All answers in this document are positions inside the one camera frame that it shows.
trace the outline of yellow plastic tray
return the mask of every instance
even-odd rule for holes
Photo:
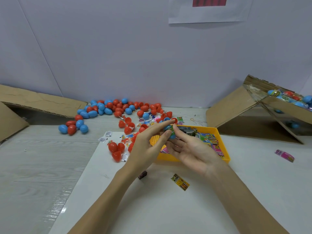
[[[220,149],[222,150],[224,157],[222,158],[226,163],[229,163],[229,161],[231,160],[229,154],[227,153],[227,149],[225,148],[223,141],[220,137],[220,134],[218,132],[217,128],[214,127],[204,127],[204,126],[188,126],[188,125],[182,125],[182,126],[187,126],[187,127],[191,127],[191,128],[196,128],[198,132],[201,133],[211,133],[214,134],[216,139],[219,141],[219,146]],[[159,139],[159,135],[155,135],[150,139],[150,143],[151,145],[154,145],[157,140]],[[174,157],[173,155],[169,154],[169,153],[159,153],[157,160],[166,160],[166,161],[171,161],[171,162],[180,162],[179,159],[177,159],[176,157]]]

